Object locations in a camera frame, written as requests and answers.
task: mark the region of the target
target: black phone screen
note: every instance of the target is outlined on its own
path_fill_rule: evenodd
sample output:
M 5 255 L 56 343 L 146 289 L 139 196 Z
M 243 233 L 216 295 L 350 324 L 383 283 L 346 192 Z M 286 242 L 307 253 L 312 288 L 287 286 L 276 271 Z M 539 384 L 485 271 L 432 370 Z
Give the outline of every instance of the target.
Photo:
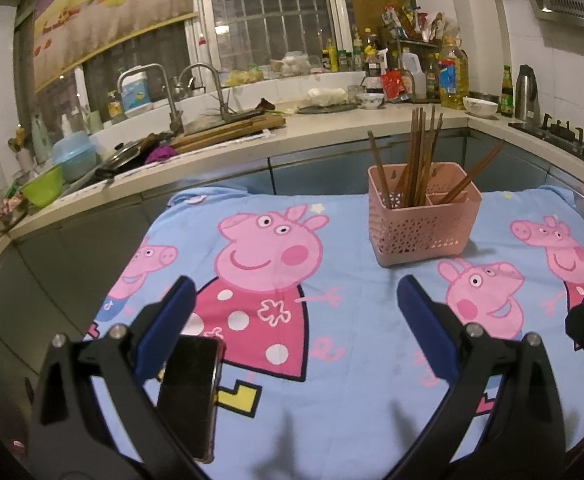
M 216 387 L 224 343 L 183 335 L 168 359 L 156 409 L 195 460 L 213 459 Z

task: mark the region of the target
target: thermos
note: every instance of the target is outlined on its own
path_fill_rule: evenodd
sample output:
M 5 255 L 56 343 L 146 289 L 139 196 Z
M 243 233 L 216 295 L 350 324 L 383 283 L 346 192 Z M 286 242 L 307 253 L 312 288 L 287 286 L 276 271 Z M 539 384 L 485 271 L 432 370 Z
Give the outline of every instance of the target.
M 531 66 L 521 65 L 518 69 L 517 87 L 514 99 L 514 116 L 529 124 L 536 124 L 538 115 L 538 88 L 536 76 Z

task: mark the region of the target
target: white plastic jug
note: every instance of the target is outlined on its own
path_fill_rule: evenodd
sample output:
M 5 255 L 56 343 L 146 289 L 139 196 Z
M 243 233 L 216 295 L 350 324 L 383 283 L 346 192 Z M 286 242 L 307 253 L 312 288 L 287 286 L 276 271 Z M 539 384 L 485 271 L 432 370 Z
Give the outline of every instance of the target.
M 414 76 L 414 94 L 417 99 L 425 99 L 428 96 L 426 77 L 421 70 L 421 61 L 419 56 L 411 52 L 401 54 L 401 62 L 406 70 L 412 72 Z

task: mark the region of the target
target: kitchen counter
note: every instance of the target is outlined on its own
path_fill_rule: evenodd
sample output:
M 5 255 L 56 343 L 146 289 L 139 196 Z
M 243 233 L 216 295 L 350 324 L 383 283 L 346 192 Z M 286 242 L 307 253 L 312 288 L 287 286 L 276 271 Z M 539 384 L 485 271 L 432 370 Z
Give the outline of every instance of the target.
M 70 218 L 109 202 L 114 202 L 184 178 L 263 160 L 268 157 L 342 144 L 367 138 L 368 130 L 375 137 L 405 134 L 410 131 L 413 105 L 387 105 L 380 110 L 357 109 L 339 114 L 287 118 L 287 125 L 274 130 L 271 137 L 246 140 L 198 153 L 176 156 L 118 176 L 114 182 L 101 182 L 61 198 L 52 205 L 19 223 L 8 236 L 0 235 L 0 254 L 25 235 L 50 224 Z M 443 129 L 469 127 L 518 146 L 551 164 L 562 168 L 584 182 L 584 162 L 550 145 L 508 126 L 511 119 L 499 116 L 487 120 L 474 118 L 463 111 L 437 107 L 444 113 Z

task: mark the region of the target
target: cutting board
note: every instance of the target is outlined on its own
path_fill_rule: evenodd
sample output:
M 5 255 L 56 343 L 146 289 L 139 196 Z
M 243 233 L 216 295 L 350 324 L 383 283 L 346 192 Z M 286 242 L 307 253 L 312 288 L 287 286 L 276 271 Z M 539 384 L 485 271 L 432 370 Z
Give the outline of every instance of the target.
M 181 153 L 194 152 L 201 148 L 214 146 L 220 142 L 238 139 L 251 134 L 255 134 L 264 129 L 280 128 L 286 125 L 284 117 L 276 114 L 265 114 L 252 119 L 237 121 L 231 124 L 224 124 L 216 128 L 211 128 L 198 134 L 181 135 L 170 144 L 179 155 Z

